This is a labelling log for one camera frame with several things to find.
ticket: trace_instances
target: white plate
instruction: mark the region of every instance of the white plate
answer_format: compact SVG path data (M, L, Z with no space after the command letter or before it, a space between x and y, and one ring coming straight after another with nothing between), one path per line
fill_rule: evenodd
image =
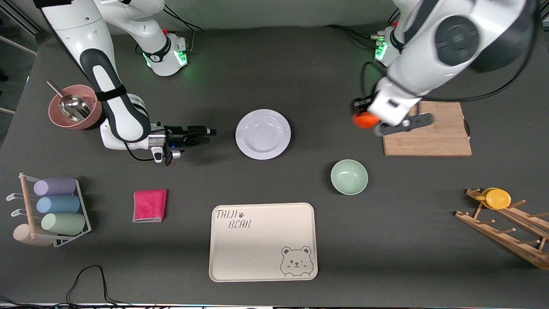
M284 152L291 135L290 124L284 116L270 109L258 109L242 118L235 137L245 155L267 160Z
M311 280L317 272L310 204L220 205L212 212L213 281Z

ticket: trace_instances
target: bear illustration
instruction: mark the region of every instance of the bear illustration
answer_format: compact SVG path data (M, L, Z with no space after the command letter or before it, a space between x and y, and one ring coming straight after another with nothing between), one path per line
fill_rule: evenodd
M282 264L280 270L284 277L309 277L314 269L311 260L311 248L304 246L301 250L282 248Z

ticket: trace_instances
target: green led light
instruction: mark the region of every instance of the green led light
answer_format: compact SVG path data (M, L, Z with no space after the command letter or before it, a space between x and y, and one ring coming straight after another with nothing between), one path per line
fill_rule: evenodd
M185 52L173 51L173 54L175 55L175 57L177 58L177 61L181 66L184 66L187 64L187 54Z
M147 62L147 66L150 67L149 59L147 59L147 56L145 56L145 53L143 53L143 58L145 58L145 61Z
M383 59L383 56L385 55L385 51L387 50L387 43L383 42L383 44L381 44L378 47L378 49L380 51L376 52L376 59L381 60L381 59Z

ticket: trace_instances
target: pink bowl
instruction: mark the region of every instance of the pink bowl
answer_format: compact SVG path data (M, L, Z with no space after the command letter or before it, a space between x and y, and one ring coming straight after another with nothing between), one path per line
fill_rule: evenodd
M56 126L60 126L61 128L71 130L84 130L96 124L97 121L101 118L101 115L103 114L103 106L101 105L101 102L97 102L96 93L93 91L93 89L86 85L72 85L63 89L63 92L81 96L88 104L91 113L86 119L82 120L79 123L75 123L63 114L61 114L58 106L61 97L59 95L55 95L52 101L49 103L48 108L49 120L51 120L53 124L55 124Z

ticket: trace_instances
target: dark tabletop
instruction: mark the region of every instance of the dark tabletop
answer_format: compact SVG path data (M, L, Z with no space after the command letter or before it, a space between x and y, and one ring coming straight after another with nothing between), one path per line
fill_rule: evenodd
M60 248L12 238L26 222L0 207L0 294L19 302L61 302L80 269L100 264L109 294L133 303L280 306L446 306L547 308L549 272L541 271L452 216L473 211L463 189L497 186L522 209L548 211L549 63L539 41L530 64L507 90L464 103L471 157L386 157L380 138L354 127L348 103L360 96L361 65L372 52L329 28L198 33L189 66L161 78L113 36L116 65L150 118L168 125L217 128L212 143L192 148L172 166L137 162L103 147L99 131L50 123L54 93L46 85L88 84L57 42L47 38L0 152L0 196L20 192L19 172L81 181L93 230ZM465 72L437 96L489 92L520 66L483 75ZM368 87L379 78L367 69ZM234 130L244 115L274 109L292 126L278 158L244 156ZM147 157L150 153L137 151ZM370 176L356 196L334 192L327 174L352 158ZM162 223L133 224L133 192L169 189ZM208 276L210 216L217 205L308 202L315 208L318 276L312 281L214 283ZM514 226L484 211L495 227ZM526 233L516 234L523 240ZM90 271L75 302L103 302Z

